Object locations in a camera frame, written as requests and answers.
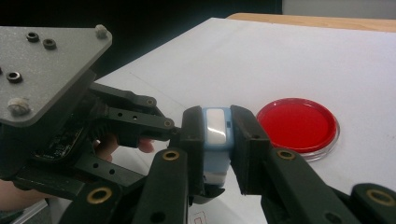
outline bolt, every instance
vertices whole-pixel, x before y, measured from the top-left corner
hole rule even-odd
[[[38,42],[39,40],[38,34],[36,34],[35,32],[30,32],[29,34],[26,35],[26,38],[31,43]]]
[[[45,49],[56,49],[56,42],[53,39],[45,39],[43,40],[43,45]]]
[[[22,116],[29,113],[30,108],[23,98],[12,98],[8,101],[8,110],[14,116]]]
[[[105,39],[107,37],[107,29],[104,25],[99,24],[95,27],[96,37],[99,39]]]
[[[19,83],[22,82],[22,75],[19,72],[8,73],[7,79],[11,83]]]

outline wooden table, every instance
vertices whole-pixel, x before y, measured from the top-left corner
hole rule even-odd
[[[240,21],[265,21],[289,25],[329,27],[350,30],[396,32],[396,20],[308,17],[252,13],[236,13],[229,16],[227,19]]]

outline red disc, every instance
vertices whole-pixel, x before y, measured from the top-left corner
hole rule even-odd
[[[274,147],[299,153],[325,148],[337,132],[336,120],[326,107],[299,98],[281,99],[266,105],[257,120]]]

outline person's arm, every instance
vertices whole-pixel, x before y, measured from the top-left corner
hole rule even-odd
[[[117,137],[114,134],[107,134],[100,142],[94,144],[96,156],[103,160],[112,161],[111,153],[117,147]],[[142,139],[139,143],[139,149],[143,152],[152,152],[154,150],[149,139]],[[54,196],[39,192],[37,190],[21,190],[14,186],[11,181],[0,179],[0,211],[13,211],[27,208],[45,198]]]

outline gray wall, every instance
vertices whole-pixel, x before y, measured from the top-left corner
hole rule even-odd
[[[396,20],[396,0],[283,0],[283,14]]]

